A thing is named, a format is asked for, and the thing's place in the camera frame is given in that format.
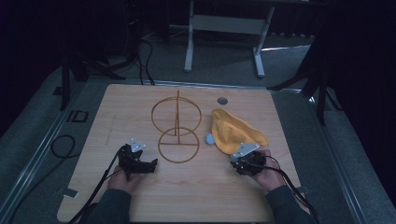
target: hand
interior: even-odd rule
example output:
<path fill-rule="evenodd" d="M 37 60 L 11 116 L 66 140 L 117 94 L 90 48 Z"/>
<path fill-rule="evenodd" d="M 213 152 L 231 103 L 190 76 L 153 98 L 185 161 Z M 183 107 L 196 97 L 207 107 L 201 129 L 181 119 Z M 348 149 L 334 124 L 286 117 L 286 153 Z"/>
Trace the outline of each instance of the hand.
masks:
<path fill-rule="evenodd" d="M 271 152 L 268 149 L 258 151 L 265 156 L 271 156 Z M 279 164 L 271 160 L 271 158 L 266 157 L 265 159 L 265 166 L 279 169 Z M 283 177 L 280 173 L 265 168 L 252 178 L 262 187 L 266 193 L 285 185 L 285 181 L 283 180 Z"/>
<path fill-rule="evenodd" d="M 126 179 L 125 171 L 122 170 L 118 165 L 114 168 L 114 175 L 110 177 L 108 181 L 108 189 L 120 189 L 129 194 L 132 194 L 137 184 L 143 178 L 144 175 L 134 175 L 130 181 Z"/>

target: dark sleeve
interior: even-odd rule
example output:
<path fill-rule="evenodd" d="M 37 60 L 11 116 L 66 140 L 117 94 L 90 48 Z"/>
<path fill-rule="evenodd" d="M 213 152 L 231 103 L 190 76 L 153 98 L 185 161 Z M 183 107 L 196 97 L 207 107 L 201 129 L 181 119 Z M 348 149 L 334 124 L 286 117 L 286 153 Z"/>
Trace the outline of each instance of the dark sleeve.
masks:
<path fill-rule="evenodd" d="M 271 190 L 265 197 L 273 210 L 276 224 L 317 223 L 297 204 L 288 186 Z"/>
<path fill-rule="evenodd" d="M 120 189 L 107 189 L 93 209 L 87 224 L 127 224 L 131 195 Z"/>

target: yellow cloth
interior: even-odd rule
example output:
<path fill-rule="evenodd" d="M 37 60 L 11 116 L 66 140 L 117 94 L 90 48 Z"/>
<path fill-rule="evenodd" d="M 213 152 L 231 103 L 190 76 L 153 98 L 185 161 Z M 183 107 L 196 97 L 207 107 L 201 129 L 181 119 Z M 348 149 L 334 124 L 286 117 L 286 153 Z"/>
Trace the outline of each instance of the yellow cloth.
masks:
<path fill-rule="evenodd" d="M 223 109 L 214 109 L 212 119 L 212 134 L 216 146 L 226 154 L 237 152 L 241 143 L 268 146 L 263 133 Z"/>

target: black cable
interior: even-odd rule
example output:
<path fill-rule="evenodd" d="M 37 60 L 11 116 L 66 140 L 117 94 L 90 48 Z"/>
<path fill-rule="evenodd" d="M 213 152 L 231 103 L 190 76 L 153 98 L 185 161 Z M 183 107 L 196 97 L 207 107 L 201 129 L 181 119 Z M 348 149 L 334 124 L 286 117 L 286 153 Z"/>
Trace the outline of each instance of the black cable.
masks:
<path fill-rule="evenodd" d="M 137 61 L 139 62 L 140 66 L 139 66 L 139 77 L 140 77 L 140 84 L 143 84 L 143 78 L 142 78 L 142 61 L 140 60 L 140 56 L 137 55 Z"/>
<path fill-rule="evenodd" d="M 131 56 L 131 55 L 130 56 L 125 56 L 125 61 L 124 62 L 111 64 L 111 65 L 106 66 L 106 68 L 114 72 L 115 70 L 121 69 L 121 68 L 126 67 L 128 65 L 134 66 L 134 63 L 136 63 L 136 59 L 137 59 L 137 57 L 135 55 L 134 56 Z"/>
<path fill-rule="evenodd" d="M 73 224 L 79 217 L 82 216 L 82 214 L 84 214 L 84 212 L 88 209 L 88 207 L 90 206 L 91 202 L 93 201 L 93 199 L 95 198 L 96 194 L 98 193 L 99 189 L 102 187 L 103 183 L 105 183 L 105 181 L 108 179 L 108 173 L 110 172 L 111 167 L 113 166 L 114 161 L 116 160 L 116 158 L 119 156 L 120 151 L 118 150 L 116 155 L 114 156 L 113 160 L 111 161 L 111 163 L 108 165 L 108 168 L 105 170 L 105 172 L 103 173 L 103 176 L 101 178 L 101 180 L 99 181 L 98 185 L 96 186 L 96 188 L 94 189 L 93 193 L 91 194 L 91 197 L 88 199 L 88 201 L 82 206 L 82 208 L 79 210 L 79 212 L 68 222 L 68 224 Z"/>
<path fill-rule="evenodd" d="M 113 174 L 109 175 L 108 177 L 106 177 L 106 179 L 109 179 L 111 176 L 113 176 L 114 174 L 118 173 L 121 169 L 119 169 L 118 171 L 114 172 Z"/>
<path fill-rule="evenodd" d="M 145 69 L 146 69 L 146 74 L 148 75 L 148 79 L 149 79 L 150 84 L 151 84 L 152 86 L 155 86 L 154 80 L 152 79 L 152 77 L 151 77 L 151 75 L 150 75 L 150 73 L 149 73 L 149 59 L 151 58 L 152 51 L 153 51 L 153 47 L 152 47 L 152 45 L 151 45 L 148 41 L 146 41 L 146 40 L 144 40 L 144 39 L 142 39 L 142 42 L 145 43 L 145 44 L 147 44 L 147 45 L 149 46 L 149 54 L 148 54 L 148 58 L 147 58 L 147 60 L 146 60 Z"/>
<path fill-rule="evenodd" d="M 72 140 L 72 146 L 70 147 L 69 151 L 67 152 L 67 154 L 65 156 L 63 155 L 59 155 L 58 153 L 55 152 L 54 149 L 54 145 L 55 143 L 61 139 L 61 138 L 70 138 Z M 14 221 L 15 215 L 17 214 L 18 210 L 20 209 L 22 203 L 29 197 L 29 195 L 49 176 L 52 174 L 52 172 L 54 172 L 56 169 L 58 169 L 62 163 L 67 160 L 67 159 L 71 159 L 71 158 L 75 158 L 77 156 L 79 156 L 80 153 L 71 155 L 71 153 L 73 152 L 74 148 L 76 145 L 76 140 L 73 136 L 69 135 L 69 134 L 64 134 L 64 135 L 60 135 L 58 137 L 56 137 L 55 139 L 52 140 L 51 144 L 50 144 L 50 150 L 51 152 L 54 154 L 55 157 L 61 158 L 62 160 L 60 162 L 58 162 L 58 164 L 56 164 L 48 173 L 46 173 L 40 180 L 38 180 L 38 182 L 27 192 L 25 193 L 25 195 L 22 197 L 22 199 L 20 200 L 20 202 L 18 203 L 17 207 L 15 208 L 14 212 L 12 213 L 12 216 L 9 220 L 9 224 L 11 224 Z"/>
<path fill-rule="evenodd" d="M 276 161 L 274 158 L 272 158 L 270 156 L 265 156 L 265 157 L 271 158 L 274 161 Z M 276 172 L 280 173 L 282 175 L 282 177 L 286 180 L 286 182 L 287 182 L 288 186 L 290 187 L 294 197 L 296 197 L 297 200 L 299 200 L 305 207 L 307 207 L 309 209 L 309 211 L 311 212 L 314 220 L 317 223 L 319 223 L 318 222 L 318 214 L 317 214 L 317 211 L 315 210 L 315 208 L 312 206 L 311 203 L 309 203 L 309 201 L 305 197 L 303 197 L 303 195 L 300 193 L 300 191 L 298 191 L 297 188 L 294 187 L 294 185 L 291 182 L 290 178 L 288 177 L 288 175 L 283 170 L 276 169 L 274 167 L 265 166 L 265 165 L 264 166 L 256 165 L 256 164 L 252 164 L 252 163 L 249 163 L 248 165 L 259 167 L 259 168 L 262 168 L 262 169 L 268 169 L 268 170 L 272 170 L 272 171 L 276 171 Z"/>

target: wooden table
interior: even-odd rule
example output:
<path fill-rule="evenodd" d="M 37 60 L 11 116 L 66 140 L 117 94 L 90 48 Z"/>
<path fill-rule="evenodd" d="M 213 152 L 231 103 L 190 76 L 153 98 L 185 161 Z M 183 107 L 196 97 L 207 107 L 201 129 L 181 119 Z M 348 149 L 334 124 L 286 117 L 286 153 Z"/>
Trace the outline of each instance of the wooden table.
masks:
<path fill-rule="evenodd" d="M 184 163 L 165 160 L 158 149 L 162 133 L 151 121 L 151 109 L 162 99 L 187 98 L 202 112 L 202 122 L 194 131 L 199 138 L 197 155 Z M 225 97 L 227 105 L 218 99 Z M 217 107 L 243 119 L 263 132 L 281 168 L 296 187 L 299 179 L 288 144 L 279 122 L 270 92 L 245 89 L 196 88 L 168 86 L 110 85 L 99 107 L 91 131 L 69 184 L 78 191 L 77 198 L 64 197 L 58 212 L 61 221 L 70 220 L 88 200 L 117 150 L 130 138 L 146 144 L 142 161 L 159 159 L 154 174 L 149 174 L 134 192 L 131 221 L 134 222 L 258 222 L 273 220 L 263 193 L 250 177 L 239 175 L 230 164 L 230 156 L 205 142 L 210 133 L 211 111 Z M 176 102 L 157 106 L 154 119 L 158 126 L 175 126 Z M 196 107 L 179 102 L 180 127 L 193 128 L 199 120 Z M 164 152 L 174 160 L 192 155 L 175 149 Z M 102 186 L 94 199 L 104 191 Z"/>

